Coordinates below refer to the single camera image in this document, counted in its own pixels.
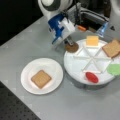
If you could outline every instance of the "orange food piece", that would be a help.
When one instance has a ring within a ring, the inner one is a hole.
[[[98,36],[87,36],[86,45],[87,46],[98,46],[99,37]]]

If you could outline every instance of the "food item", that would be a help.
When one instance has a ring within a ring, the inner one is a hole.
[[[120,42],[116,39],[102,47],[108,57],[114,58],[120,54]]]
[[[98,46],[99,37],[98,36],[87,36],[86,45],[87,46]]]
[[[39,87],[43,88],[52,78],[43,70],[35,74],[31,80]]]
[[[112,75],[120,75],[120,64],[110,64],[107,68],[107,72]]]
[[[73,45],[69,45],[68,43],[65,45],[65,49],[66,51],[70,52],[70,53],[74,53],[78,50],[79,46],[77,43],[73,43]]]
[[[98,77],[91,72],[86,72],[86,78],[88,81],[93,82],[93,83],[98,83]]]

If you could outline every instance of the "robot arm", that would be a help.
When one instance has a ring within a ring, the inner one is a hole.
[[[66,10],[73,0],[38,0],[43,15],[47,18],[50,31],[54,36],[53,44],[65,40],[75,31],[73,23],[61,12]]]

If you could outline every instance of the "table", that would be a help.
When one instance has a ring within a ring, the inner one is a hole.
[[[77,41],[92,33],[76,31]],[[120,77],[103,89],[76,88],[64,70],[64,46],[52,48],[52,36],[44,17],[0,47],[0,80],[42,120],[119,120]],[[37,58],[52,58],[64,71],[62,84],[50,94],[33,95],[21,85],[23,68]]]

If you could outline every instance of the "cable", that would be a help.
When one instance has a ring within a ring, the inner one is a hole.
[[[96,16],[104,19],[104,21],[109,22],[105,17],[103,17],[103,16],[101,16],[101,15],[98,15],[98,14],[96,14],[96,13],[94,13],[94,12],[87,11],[87,10],[81,10],[80,12],[81,12],[81,13],[82,13],[82,12],[83,12],[83,13],[84,13],[84,12],[91,13],[91,14],[93,14],[93,15],[96,15]]]

